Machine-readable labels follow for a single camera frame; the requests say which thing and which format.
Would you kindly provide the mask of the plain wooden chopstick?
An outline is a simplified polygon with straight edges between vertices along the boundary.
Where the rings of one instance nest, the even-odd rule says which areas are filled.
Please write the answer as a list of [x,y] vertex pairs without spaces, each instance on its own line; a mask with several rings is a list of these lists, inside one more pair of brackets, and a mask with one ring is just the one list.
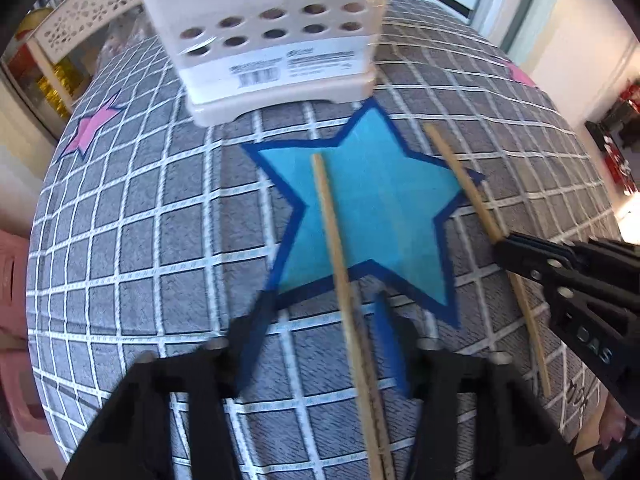
[[373,360],[367,341],[363,339],[358,323],[359,309],[352,304],[350,286],[340,230],[338,229],[331,187],[322,155],[311,155],[314,170],[314,185],[318,194],[326,246],[331,260],[334,288],[340,307],[343,332],[349,359],[352,383],[356,389],[356,403],[366,446],[369,474],[371,479],[395,479],[395,469],[390,454],[390,440],[382,421],[382,404],[378,394]]
[[[439,150],[439,153],[442,155],[442,158],[456,176],[462,190],[465,192],[466,197],[468,198],[476,214],[478,215],[480,224],[483,226],[491,244],[495,245],[500,242],[500,240],[503,240],[504,234],[500,230],[497,221],[485,206],[482,196],[480,195],[480,191],[477,189],[477,186],[468,173],[468,170],[466,170],[462,166],[462,163],[458,161],[456,154],[454,154],[448,143],[440,135],[434,125],[429,124],[428,122],[424,122],[423,131],[425,135],[434,143],[436,148]],[[544,355],[544,346],[542,345],[541,336],[538,330],[537,322],[533,315],[532,308],[529,307],[524,283],[518,275],[512,272],[508,272],[506,275],[508,276],[508,279],[512,286],[516,301],[518,302],[518,306],[520,307],[522,315],[525,318],[525,325],[529,333],[529,340],[533,346],[535,358],[538,365],[538,373],[540,377],[542,392],[544,393],[544,396],[551,396],[551,382],[546,363],[546,356]]]

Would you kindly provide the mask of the beige plastic storage rack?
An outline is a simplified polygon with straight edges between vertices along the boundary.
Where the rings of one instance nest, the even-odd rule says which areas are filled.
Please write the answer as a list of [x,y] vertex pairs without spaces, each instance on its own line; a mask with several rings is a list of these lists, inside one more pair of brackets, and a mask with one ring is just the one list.
[[55,64],[97,30],[140,3],[141,0],[64,0],[32,31],[26,41],[29,52],[66,110],[73,110],[74,99],[55,75]]

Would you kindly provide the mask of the grey checked tablecloth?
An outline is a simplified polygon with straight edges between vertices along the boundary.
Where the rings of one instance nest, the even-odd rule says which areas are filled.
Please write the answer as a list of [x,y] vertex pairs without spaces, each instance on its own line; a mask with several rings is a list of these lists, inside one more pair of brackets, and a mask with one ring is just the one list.
[[[374,94],[415,151],[431,122],[483,188],[500,226],[548,240],[620,236],[578,135],[506,56],[438,6],[392,0]],[[156,38],[115,56],[67,124],[113,103],[85,153],[58,148],[30,234],[28,343],[44,414],[70,458],[144,352],[188,352],[262,288],[291,208],[245,153],[329,138],[350,104],[290,103],[201,128]],[[369,471],[333,294],[280,314],[253,385],[227,405],[247,479],[364,479]]]

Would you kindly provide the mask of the pink plastic stool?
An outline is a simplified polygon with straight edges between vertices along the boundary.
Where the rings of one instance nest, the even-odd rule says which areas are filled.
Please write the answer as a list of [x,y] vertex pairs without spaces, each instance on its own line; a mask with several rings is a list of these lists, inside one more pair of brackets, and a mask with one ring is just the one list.
[[27,340],[28,246],[26,238],[1,232],[1,389],[18,430],[50,436]]

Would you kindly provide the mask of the beige plastic utensil holder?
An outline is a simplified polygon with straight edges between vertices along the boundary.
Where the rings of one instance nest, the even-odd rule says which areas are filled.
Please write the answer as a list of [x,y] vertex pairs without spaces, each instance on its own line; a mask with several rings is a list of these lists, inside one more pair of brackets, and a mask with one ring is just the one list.
[[142,0],[200,127],[367,99],[387,0]]

